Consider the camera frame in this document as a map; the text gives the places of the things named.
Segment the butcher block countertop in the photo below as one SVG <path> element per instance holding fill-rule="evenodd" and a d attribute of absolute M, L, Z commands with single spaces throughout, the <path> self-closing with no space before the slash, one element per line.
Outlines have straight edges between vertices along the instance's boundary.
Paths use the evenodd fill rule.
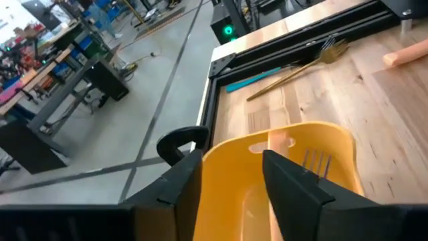
<path fill-rule="evenodd" d="M 325 0 L 214 49 L 212 60 L 362 2 Z M 405 39 L 399 26 L 368 36 L 352 42 L 336 63 L 311 67 L 250 102 L 247 97 L 290 71 L 230 94 L 223 88 L 213 144 L 305 121 L 336 123 L 354 135 L 358 173 L 368 198 L 381 204 L 427 203 L 428 57 L 397 68 L 387 68 L 382 61 L 384 54 L 427 38 L 428 20 L 415 23 Z"/>

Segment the fork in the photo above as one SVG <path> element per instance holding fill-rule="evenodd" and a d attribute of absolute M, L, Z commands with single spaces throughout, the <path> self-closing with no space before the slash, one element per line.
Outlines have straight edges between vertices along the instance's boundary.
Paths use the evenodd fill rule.
<path fill-rule="evenodd" d="M 311 156 L 311 151 L 306 150 L 305 157 L 304 157 L 303 163 L 302 163 L 302 167 L 306 168 L 309 171 L 312 171 L 313 173 L 315 173 L 316 175 L 318 175 L 320 177 L 327 178 L 328 169 L 330 168 L 330 162 L 332 160 L 332 156 L 329 155 L 329 156 L 327 156 L 327 159 L 325 159 L 324 158 L 324 152 L 321 151 L 320 157 L 318 159 L 318 163 L 316 161 L 316 151 L 315 150 L 312 151 L 312 160 L 311 160 L 310 156 Z M 323 163 L 326 163 L 325 168 L 324 168 L 324 173 L 322 175 L 320 175 Z"/>
<path fill-rule="evenodd" d="M 341 40 L 337 42 L 336 44 L 329 45 L 328 42 L 331 42 L 333 40 L 328 40 L 324 46 L 323 50 L 321 50 L 319 57 L 314 60 L 313 62 L 310 62 L 309 64 L 306 64 L 305 66 L 301 67 L 299 70 L 292 72 L 290 75 L 279 79 L 278 81 L 274 82 L 273 84 L 270 84 L 269 86 L 261 89 L 259 92 L 253 94 L 252 96 L 247 98 L 247 101 L 253 100 L 263 94 L 268 93 L 270 90 L 273 90 L 274 88 L 277 88 L 279 85 L 285 84 L 286 82 L 289 82 L 291 78 L 299 74 L 300 72 L 303 72 L 305 69 L 314 66 L 319 63 L 325 63 L 325 64 L 331 64 L 337 60 L 345 53 L 345 51 L 348 49 L 348 44 Z"/>

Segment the fork tines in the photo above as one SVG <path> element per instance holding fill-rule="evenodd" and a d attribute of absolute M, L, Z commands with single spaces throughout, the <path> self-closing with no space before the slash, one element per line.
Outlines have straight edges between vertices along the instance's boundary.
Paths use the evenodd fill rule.
<path fill-rule="evenodd" d="M 309 171 L 312 171 L 316 175 L 327 178 L 328 169 L 330 168 L 330 162 L 332 160 L 331 155 L 326 155 L 326 158 L 324 158 L 324 152 L 321 151 L 318 161 L 317 161 L 317 152 L 316 150 L 313 150 L 312 152 L 309 150 L 306 150 L 305 156 L 303 159 L 302 167 L 305 167 Z M 324 168 L 324 173 L 320 175 L 321 170 Z"/>

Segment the green light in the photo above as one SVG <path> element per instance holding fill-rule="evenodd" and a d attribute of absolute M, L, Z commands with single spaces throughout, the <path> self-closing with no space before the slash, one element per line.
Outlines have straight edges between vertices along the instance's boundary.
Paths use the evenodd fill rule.
<path fill-rule="evenodd" d="M 231 34 L 233 33 L 233 27 L 232 27 L 231 25 L 226 25 L 226 26 L 223 28 L 223 33 L 224 33 L 225 35 L 231 35 Z"/>

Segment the gray floor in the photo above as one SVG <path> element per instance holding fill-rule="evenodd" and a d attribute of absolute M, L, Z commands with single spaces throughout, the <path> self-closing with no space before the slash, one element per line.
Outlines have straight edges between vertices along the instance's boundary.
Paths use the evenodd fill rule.
<path fill-rule="evenodd" d="M 129 45 L 118 53 L 124 61 L 133 62 L 151 52 L 156 57 L 138 62 L 139 68 L 128 83 L 130 94 L 126 98 L 119 102 L 109 101 L 93 115 L 80 106 L 67 121 L 56 140 L 75 153 L 69 167 L 37 175 L 30 175 L 24 169 L 2 175 L 0 191 L 5 193 L 0 195 L 0 204 L 114 204 L 121 195 L 134 194 L 169 168 L 166 163 L 151 159 L 155 161 L 148 160 L 151 165 L 136 168 L 131 179 L 128 176 L 132 165 L 107 174 L 101 171 L 156 157 L 155 145 L 159 137 L 196 123 L 211 52 L 219 45 L 209 27 L 213 6 L 204 4 L 179 58 L 199 2 L 183 1 L 190 12 L 132 45 L 129 44 L 137 32 L 129 24 L 131 16 L 114 23 L 124 36 L 120 40 L 106 36 L 106 42 L 112 47 Z M 171 83 L 168 92 L 165 91 L 167 83 Z M 166 94 L 165 102 L 159 104 L 162 94 Z M 160 112 L 153 122 L 156 109 Z M 155 125 L 148 132 L 150 122 Z M 146 146 L 141 149 L 144 138 Z M 57 184 L 49 182 L 79 173 L 89 173 L 89 177 Z M 123 192 L 126 180 L 128 188 Z M 44 181 L 45 186 L 31 186 L 34 183 L 43 185 Z"/>

